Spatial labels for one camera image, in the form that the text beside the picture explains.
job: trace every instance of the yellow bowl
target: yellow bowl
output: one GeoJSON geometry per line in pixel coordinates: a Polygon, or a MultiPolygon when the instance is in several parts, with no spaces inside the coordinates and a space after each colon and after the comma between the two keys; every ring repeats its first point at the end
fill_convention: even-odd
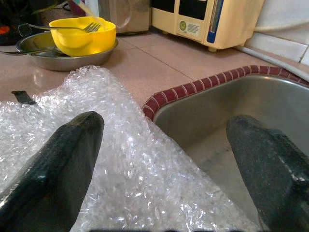
{"type": "MultiPolygon", "coordinates": [[[[97,18],[103,23],[95,32],[83,32],[78,29],[53,29],[51,30],[56,46],[68,56],[80,57],[112,49],[116,40],[116,25],[97,18]]],[[[85,28],[90,23],[96,23],[93,17],[65,18],[49,23],[51,27],[78,27],[85,28]]]]}

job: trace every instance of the bubble wrap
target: bubble wrap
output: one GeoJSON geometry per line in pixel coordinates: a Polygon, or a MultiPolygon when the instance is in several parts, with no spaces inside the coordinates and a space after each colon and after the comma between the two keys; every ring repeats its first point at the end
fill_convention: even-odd
{"type": "Polygon", "coordinates": [[[58,127],[94,110],[104,118],[104,134],[72,232],[257,231],[184,151],[145,119],[107,69],[80,68],[62,86],[34,100],[37,105],[0,103],[0,191],[58,127]]]}

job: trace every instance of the green circular logo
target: green circular logo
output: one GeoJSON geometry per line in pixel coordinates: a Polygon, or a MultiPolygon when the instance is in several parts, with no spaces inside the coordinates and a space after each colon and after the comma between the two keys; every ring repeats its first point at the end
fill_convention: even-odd
{"type": "Polygon", "coordinates": [[[184,21],[181,21],[179,24],[180,30],[185,30],[187,28],[187,24],[184,21]]]}

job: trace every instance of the red tile edging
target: red tile edging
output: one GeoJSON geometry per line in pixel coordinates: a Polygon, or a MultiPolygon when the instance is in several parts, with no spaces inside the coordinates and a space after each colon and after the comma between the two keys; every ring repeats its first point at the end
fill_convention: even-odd
{"type": "Polygon", "coordinates": [[[278,67],[250,65],[238,69],[222,72],[210,77],[206,77],[197,81],[193,81],[181,86],[163,90],[152,95],[144,104],[142,110],[145,116],[153,121],[156,112],[163,106],[177,101],[179,99],[192,96],[196,93],[202,92],[206,89],[218,86],[220,84],[244,77],[249,74],[267,74],[275,75],[280,78],[290,79],[298,83],[309,86],[309,82],[294,75],[293,73],[278,67]]]}

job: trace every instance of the tiled countertop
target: tiled countertop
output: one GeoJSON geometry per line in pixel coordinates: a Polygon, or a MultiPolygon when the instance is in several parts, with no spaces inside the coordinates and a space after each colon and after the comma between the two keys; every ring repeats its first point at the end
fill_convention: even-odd
{"type": "MultiPolygon", "coordinates": [[[[114,75],[140,105],[154,93],[244,65],[269,63],[225,49],[211,53],[191,40],[149,32],[118,38],[119,45],[103,67],[114,75]]],[[[1,51],[13,46],[0,46],[1,51]]],[[[68,72],[55,72],[33,66],[27,56],[0,54],[0,101],[15,101],[11,91],[41,94],[61,85],[68,72]]]]}

